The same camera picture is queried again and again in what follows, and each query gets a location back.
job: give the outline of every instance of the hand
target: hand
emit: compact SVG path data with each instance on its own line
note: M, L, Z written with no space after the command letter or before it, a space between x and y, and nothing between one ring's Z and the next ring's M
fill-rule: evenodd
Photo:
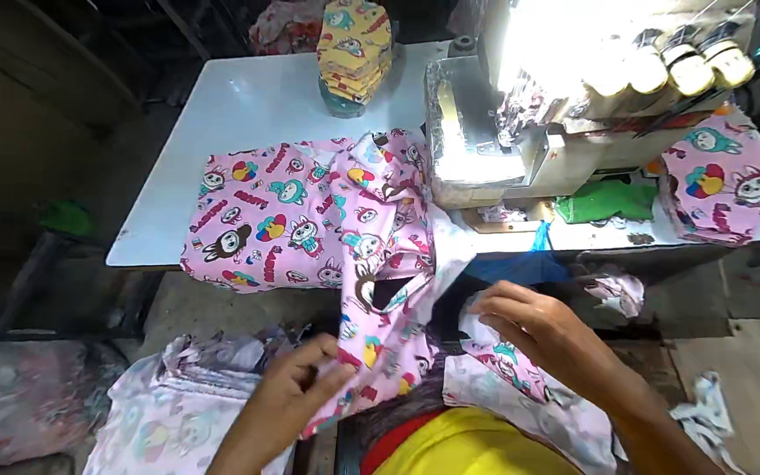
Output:
M647 383L573 310L553 297L500 281L471 308L535 364L604 411L640 411Z
M336 357L336 339L322 334L278 357L230 427L207 473L259 473L307 426L310 417L356 373L350 364L316 377Z

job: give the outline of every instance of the person's right hand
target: person's right hand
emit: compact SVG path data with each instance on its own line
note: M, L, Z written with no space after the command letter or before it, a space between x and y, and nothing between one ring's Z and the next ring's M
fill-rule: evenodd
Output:
M471 312L604 411L640 411L636 405L652 393L573 310L553 297L500 281L482 293Z

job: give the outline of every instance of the pink printed fabric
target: pink printed fabric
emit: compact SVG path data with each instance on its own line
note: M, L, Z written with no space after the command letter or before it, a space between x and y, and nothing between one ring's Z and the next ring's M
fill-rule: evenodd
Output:
M713 115L662 157L668 175L660 200L681 238L731 247L753 239L760 227L760 134L748 117Z
M512 343L501 341L481 345L474 340L461 340L462 349L507 383L536 402L547 402L546 386L538 367Z
M304 437L406 394L432 367L412 311L434 276L420 190L427 153L420 134L393 129L207 163L181 257L189 275L236 292L342 289L339 361L359 370ZM375 281L409 277L385 308L373 306Z

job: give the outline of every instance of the person's left hand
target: person's left hand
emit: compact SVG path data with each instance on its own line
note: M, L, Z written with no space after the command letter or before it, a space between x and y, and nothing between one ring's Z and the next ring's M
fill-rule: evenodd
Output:
M316 377L318 366L336 358L338 349L336 338L322 334L273 361L207 474L259 473L295 441L310 417L356 373L345 364Z

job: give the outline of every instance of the sewing machine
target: sewing machine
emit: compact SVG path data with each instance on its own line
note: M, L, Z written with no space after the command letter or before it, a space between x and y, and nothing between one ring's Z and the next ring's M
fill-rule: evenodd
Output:
M569 195L647 165L752 78L754 15L746 0L491 0L476 55L427 66L434 200Z

